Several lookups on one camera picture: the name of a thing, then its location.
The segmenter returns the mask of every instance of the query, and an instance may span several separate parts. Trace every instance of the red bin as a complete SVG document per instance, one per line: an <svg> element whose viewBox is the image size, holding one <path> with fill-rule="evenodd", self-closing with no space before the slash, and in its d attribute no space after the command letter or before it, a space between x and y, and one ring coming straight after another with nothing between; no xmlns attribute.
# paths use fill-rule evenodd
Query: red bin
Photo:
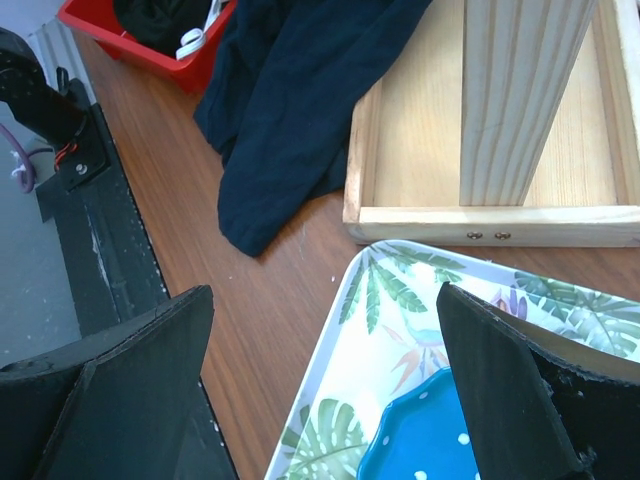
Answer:
<svg viewBox="0 0 640 480"><path fill-rule="evenodd" d="M216 51L236 3L237 0L231 0L222 9L206 32L205 44L180 61L136 42L118 23L112 0L67 0L60 8L58 18L65 25L91 36L112 58L171 78L185 92L202 93L211 79Z"/></svg>

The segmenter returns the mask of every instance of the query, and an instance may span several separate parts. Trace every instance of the navy fabric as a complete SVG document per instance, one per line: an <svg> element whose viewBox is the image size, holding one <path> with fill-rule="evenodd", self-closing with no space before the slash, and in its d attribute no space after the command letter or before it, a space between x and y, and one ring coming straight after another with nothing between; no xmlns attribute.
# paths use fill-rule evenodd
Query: navy fabric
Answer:
<svg viewBox="0 0 640 480"><path fill-rule="evenodd" d="M430 3L238 1L194 114L222 155L218 220L236 248L260 255L306 200L344 186L353 107Z"/></svg>

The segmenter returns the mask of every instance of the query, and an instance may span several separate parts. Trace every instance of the wooden plank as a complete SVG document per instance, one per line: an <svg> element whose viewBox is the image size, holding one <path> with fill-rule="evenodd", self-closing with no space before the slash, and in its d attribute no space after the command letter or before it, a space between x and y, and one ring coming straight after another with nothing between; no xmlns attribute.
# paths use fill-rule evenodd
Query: wooden plank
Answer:
<svg viewBox="0 0 640 480"><path fill-rule="evenodd" d="M640 18L635 0L601 1L593 21L618 202L640 204Z"/></svg>
<svg viewBox="0 0 640 480"><path fill-rule="evenodd" d="M403 238L449 246L638 247L639 225L638 206L363 207L350 232L359 243Z"/></svg>
<svg viewBox="0 0 640 480"><path fill-rule="evenodd" d="M373 205L376 159L378 158L381 83L382 80L379 80L358 101L353 110L342 212L343 221L346 223L358 221L363 204Z"/></svg>
<svg viewBox="0 0 640 480"><path fill-rule="evenodd" d="M467 0L461 205L524 203L596 3Z"/></svg>

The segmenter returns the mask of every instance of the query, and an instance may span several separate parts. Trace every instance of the wooden table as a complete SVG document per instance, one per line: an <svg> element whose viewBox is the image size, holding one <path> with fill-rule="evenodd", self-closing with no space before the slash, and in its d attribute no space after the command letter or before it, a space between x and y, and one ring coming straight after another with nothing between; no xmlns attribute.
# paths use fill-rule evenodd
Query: wooden table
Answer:
<svg viewBox="0 0 640 480"><path fill-rule="evenodd" d="M171 293L213 288L202 377L240 477L262 478L359 250L341 223L342 195L310 202L260 259L240 254L218 231L222 166L191 118L198 97L78 43ZM457 251L640 300L637 249Z"/></svg>

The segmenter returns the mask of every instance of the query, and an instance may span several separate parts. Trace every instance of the floral print tray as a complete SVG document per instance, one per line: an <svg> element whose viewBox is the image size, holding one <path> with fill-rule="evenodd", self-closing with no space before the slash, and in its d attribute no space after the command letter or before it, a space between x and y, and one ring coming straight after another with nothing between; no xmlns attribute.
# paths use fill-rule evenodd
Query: floral print tray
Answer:
<svg viewBox="0 0 640 480"><path fill-rule="evenodd" d="M435 302L452 282L577 342L640 359L640 304L421 244L351 262L266 478L355 479L384 408L448 366Z"/></svg>

